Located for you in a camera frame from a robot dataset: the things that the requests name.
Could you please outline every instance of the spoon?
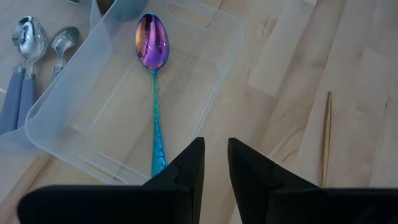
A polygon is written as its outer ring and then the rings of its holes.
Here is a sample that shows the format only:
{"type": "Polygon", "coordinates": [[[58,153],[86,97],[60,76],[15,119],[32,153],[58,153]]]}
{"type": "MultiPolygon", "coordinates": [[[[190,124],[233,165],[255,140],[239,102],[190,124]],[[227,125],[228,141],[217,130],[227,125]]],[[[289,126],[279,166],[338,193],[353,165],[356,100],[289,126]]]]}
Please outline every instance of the spoon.
{"type": "Polygon", "coordinates": [[[166,29],[156,15],[145,14],[139,20],[136,30],[136,52],[140,63],[152,72],[154,99],[152,176],[155,176],[167,166],[157,99],[157,72],[166,63],[170,53],[166,29]]]}
{"type": "Polygon", "coordinates": [[[73,47],[79,38],[79,30],[76,27],[66,27],[60,30],[51,41],[51,46],[58,55],[57,66],[54,67],[53,80],[63,69],[63,54],[73,47]]]}
{"type": "MultiPolygon", "coordinates": [[[[12,43],[14,47],[19,50],[18,40],[22,32],[22,25],[26,19],[21,19],[15,26],[12,33],[12,43]]],[[[17,128],[19,102],[21,100],[22,81],[24,79],[26,69],[24,63],[20,63],[14,67],[4,103],[0,114],[0,135],[13,131],[17,128]]]]}
{"type": "Polygon", "coordinates": [[[32,16],[26,16],[22,20],[25,20],[25,23],[22,25],[18,47],[23,56],[29,61],[29,66],[22,83],[17,128],[25,124],[26,115],[35,103],[34,66],[44,56],[48,45],[47,35],[38,20],[32,16]]]}

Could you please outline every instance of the spoon handle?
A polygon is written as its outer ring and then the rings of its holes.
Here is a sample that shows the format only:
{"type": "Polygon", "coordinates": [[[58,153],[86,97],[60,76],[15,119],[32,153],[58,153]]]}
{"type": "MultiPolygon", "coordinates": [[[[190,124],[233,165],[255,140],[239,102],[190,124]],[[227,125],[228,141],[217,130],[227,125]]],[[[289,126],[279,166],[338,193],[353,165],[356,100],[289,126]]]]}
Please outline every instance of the spoon handle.
{"type": "Polygon", "coordinates": [[[54,81],[55,78],[62,72],[63,66],[55,66],[54,72],[52,73],[52,80],[54,81]]]}
{"type": "Polygon", "coordinates": [[[162,127],[159,116],[159,102],[157,99],[156,72],[152,72],[152,95],[154,98],[154,146],[152,152],[152,176],[155,176],[167,166],[167,158],[164,149],[162,127]]]}
{"type": "Polygon", "coordinates": [[[18,65],[14,68],[0,114],[0,135],[17,129],[19,101],[21,100],[24,75],[25,68],[23,66],[18,65]]]}
{"type": "Polygon", "coordinates": [[[25,118],[30,108],[36,101],[35,97],[35,74],[26,73],[22,83],[21,102],[19,103],[18,125],[20,128],[25,125],[25,118]]]}

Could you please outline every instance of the teal spoon handle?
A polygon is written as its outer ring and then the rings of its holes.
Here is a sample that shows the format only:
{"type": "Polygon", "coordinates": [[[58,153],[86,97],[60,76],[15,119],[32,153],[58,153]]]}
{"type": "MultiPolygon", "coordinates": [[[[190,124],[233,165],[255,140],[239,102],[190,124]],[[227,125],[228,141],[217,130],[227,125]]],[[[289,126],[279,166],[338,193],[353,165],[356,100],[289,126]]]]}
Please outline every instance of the teal spoon handle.
{"type": "Polygon", "coordinates": [[[152,148],[152,176],[160,173],[167,166],[167,158],[163,143],[162,125],[159,116],[159,101],[157,99],[157,77],[152,72],[152,94],[154,98],[154,146],[152,148]]]}

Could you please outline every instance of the chopstick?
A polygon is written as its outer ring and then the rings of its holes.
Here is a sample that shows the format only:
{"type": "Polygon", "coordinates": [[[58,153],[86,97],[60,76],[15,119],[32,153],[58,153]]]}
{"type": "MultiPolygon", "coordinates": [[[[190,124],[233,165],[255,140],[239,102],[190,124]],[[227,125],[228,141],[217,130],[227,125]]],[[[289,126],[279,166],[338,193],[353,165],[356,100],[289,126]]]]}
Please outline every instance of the chopstick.
{"type": "Polygon", "coordinates": [[[330,131],[331,131],[331,92],[328,92],[328,99],[326,101],[325,120],[323,123],[323,137],[322,137],[322,180],[321,187],[326,186],[326,179],[328,176],[329,163],[329,148],[330,148],[330,131]]]}

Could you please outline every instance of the iridescent spoon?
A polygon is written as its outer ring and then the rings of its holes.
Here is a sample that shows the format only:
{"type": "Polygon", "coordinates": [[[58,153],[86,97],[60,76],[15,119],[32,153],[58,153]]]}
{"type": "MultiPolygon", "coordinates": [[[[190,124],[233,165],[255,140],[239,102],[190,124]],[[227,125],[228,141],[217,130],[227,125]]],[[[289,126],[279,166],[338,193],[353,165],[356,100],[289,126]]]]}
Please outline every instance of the iridescent spoon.
{"type": "Polygon", "coordinates": [[[152,176],[167,166],[162,127],[157,99],[157,71],[169,58],[170,45],[166,28],[154,14],[145,14],[139,20],[136,30],[136,52],[143,66],[152,72],[152,94],[154,98],[154,142],[152,152],[152,176]]]}

